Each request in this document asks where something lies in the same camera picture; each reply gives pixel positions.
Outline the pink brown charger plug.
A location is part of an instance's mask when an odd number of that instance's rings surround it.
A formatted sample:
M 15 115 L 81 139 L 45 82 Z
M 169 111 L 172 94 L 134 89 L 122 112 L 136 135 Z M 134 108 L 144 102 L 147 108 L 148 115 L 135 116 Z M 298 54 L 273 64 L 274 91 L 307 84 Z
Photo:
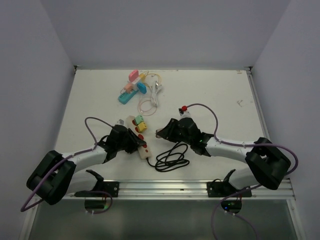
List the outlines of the pink brown charger plug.
M 159 128 L 155 131 L 155 137 L 157 139 L 163 139 L 164 138 L 164 133 L 163 133 L 163 129 Z

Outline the yellow USB charger plug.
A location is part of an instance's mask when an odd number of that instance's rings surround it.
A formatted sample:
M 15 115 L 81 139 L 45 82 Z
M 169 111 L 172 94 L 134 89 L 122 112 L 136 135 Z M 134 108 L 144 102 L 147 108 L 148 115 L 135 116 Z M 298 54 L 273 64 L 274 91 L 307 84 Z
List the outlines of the yellow USB charger plug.
M 139 133 L 143 133 L 145 130 L 148 129 L 147 124 L 145 122 L 141 122 L 136 126 L 136 129 Z

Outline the green USB charger plug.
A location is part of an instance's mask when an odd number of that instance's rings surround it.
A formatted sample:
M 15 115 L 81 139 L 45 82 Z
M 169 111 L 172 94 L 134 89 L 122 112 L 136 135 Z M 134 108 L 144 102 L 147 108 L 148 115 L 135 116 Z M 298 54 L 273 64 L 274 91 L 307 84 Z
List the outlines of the green USB charger plug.
M 145 120 L 142 115 L 138 115 L 134 118 L 133 121 L 135 125 L 139 125 L 140 123 L 143 123 Z

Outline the teal USB hub strip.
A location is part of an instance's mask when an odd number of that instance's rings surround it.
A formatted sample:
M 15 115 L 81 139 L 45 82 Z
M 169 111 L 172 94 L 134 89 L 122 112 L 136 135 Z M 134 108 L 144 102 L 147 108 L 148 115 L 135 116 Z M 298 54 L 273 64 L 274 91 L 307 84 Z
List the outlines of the teal USB hub strip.
M 121 104 L 125 105 L 125 104 L 127 104 L 127 103 L 132 99 L 132 97 L 135 96 L 137 93 L 138 93 L 137 90 L 131 90 L 130 92 L 124 91 L 123 93 L 121 93 L 121 94 L 119 95 L 118 101 L 119 101 Z

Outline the pink charger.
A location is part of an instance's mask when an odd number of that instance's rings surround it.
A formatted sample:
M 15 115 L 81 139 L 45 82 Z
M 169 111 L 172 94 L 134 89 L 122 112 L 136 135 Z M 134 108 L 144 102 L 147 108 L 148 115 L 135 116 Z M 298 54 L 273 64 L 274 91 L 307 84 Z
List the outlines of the pink charger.
M 133 82 L 138 76 L 139 76 L 139 70 L 138 70 L 138 69 L 135 69 L 135 70 L 133 70 L 133 71 L 129 74 L 128 80 L 129 80 L 130 82 Z

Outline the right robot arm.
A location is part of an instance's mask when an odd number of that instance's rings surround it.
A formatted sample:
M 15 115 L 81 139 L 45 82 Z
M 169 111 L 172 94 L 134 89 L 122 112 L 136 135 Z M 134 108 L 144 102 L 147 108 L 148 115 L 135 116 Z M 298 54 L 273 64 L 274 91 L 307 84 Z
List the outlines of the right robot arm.
M 214 134 L 202 132 L 190 117 L 172 118 L 164 128 L 156 130 L 156 137 L 185 143 L 201 156 L 223 157 L 247 164 L 244 169 L 232 169 L 222 180 L 209 181 L 206 184 L 209 197 L 232 197 L 255 185 L 277 190 L 291 166 L 291 161 L 267 138 L 228 145 L 216 140 Z

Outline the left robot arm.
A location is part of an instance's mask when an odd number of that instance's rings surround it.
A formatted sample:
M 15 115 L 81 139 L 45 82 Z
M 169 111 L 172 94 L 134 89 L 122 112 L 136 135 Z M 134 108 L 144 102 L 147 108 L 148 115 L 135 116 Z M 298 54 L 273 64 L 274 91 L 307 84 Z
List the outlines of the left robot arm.
M 76 172 L 105 164 L 120 151 L 132 154 L 146 144 L 143 137 L 123 125 L 116 124 L 109 135 L 95 141 L 89 149 L 65 154 L 49 151 L 28 178 L 26 186 L 33 195 L 38 195 L 49 205 L 55 205 L 67 194 Z

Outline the white multi-socket adapter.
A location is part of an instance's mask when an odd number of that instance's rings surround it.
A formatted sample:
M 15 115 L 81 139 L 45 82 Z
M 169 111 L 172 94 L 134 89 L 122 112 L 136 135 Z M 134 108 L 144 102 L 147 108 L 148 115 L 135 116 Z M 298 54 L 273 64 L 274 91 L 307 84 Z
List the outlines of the white multi-socket adapter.
M 133 82 L 128 81 L 128 83 L 133 84 L 133 91 L 138 91 L 138 92 L 139 92 L 139 90 L 137 88 L 137 83 L 140 83 L 140 82 L 141 82 L 141 79 L 139 76 Z

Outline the blue flat charger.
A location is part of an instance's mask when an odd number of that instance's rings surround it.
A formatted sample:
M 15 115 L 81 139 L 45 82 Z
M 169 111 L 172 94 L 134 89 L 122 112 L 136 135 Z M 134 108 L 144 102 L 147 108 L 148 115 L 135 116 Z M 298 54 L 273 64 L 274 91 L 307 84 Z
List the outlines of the blue flat charger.
M 139 92 L 141 93 L 141 94 L 146 94 L 147 93 L 147 87 L 146 87 L 146 85 L 144 84 L 144 83 L 142 83 L 142 82 L 138 82 L 137 83 L 137 89 L 139 90 Z

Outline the peach small charger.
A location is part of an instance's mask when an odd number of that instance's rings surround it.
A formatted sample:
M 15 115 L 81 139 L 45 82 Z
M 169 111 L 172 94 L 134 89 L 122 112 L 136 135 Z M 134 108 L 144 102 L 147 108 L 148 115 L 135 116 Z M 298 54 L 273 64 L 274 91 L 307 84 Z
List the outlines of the peach small charger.
M 127 83 L 124 87 L 124 90 L 126 93 L 130 93 L 134 88 L 134 85 L 132 83 Z

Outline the yellow small charger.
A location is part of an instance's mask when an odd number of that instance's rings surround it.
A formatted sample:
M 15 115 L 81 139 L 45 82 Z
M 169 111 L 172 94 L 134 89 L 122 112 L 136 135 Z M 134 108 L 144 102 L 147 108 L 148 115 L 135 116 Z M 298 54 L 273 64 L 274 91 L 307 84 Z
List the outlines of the yellow small charger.
M 139 77 L 140 77 L 140 80 L 142 81 L 142 82 L 144 82 L 145 81 L 145 79 L 146 79 L 146 77 L 147 77 L 147 73 L 141 73 L 140 75 L 139 75 Z

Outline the aluminium front rail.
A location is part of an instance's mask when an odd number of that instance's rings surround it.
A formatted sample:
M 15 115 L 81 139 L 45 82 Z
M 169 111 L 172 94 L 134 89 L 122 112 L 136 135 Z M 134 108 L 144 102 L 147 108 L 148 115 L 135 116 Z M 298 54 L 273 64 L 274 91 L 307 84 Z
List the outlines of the aluminium front rail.
M 208 180 L 123 180 L 119 182 L 120 200 L 214 200 L 208 197 Z M 277 190 L 263 186 L 243 193 L 249 200 L 294 200 L 295 194 L 289 180 L 283 180 Z

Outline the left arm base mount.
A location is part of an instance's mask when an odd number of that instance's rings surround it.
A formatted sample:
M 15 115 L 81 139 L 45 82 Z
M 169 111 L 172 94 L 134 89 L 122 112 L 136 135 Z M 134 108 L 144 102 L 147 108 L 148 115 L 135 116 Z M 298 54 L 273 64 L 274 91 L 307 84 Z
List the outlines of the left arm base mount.
M 104 198 L 107 195 L 105 193 L 95 192 L 106 192 L 113 198 L 118 197 L 120 183 L 118 181 L 103 181 L 97 183 L 93 190 L 90 191 L 78 191 L 74 194 L 75 197 L 87 197 L 87 198 Z

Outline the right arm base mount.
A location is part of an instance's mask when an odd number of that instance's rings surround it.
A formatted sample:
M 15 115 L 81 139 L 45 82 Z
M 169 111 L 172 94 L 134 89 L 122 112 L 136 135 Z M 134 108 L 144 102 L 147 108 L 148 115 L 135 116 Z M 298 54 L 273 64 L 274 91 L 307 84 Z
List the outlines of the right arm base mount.
M 227 181 L 220 179 L 208 181 L 206 183 L 206 190 L 209 198 L 224 198 L 240 191 Z

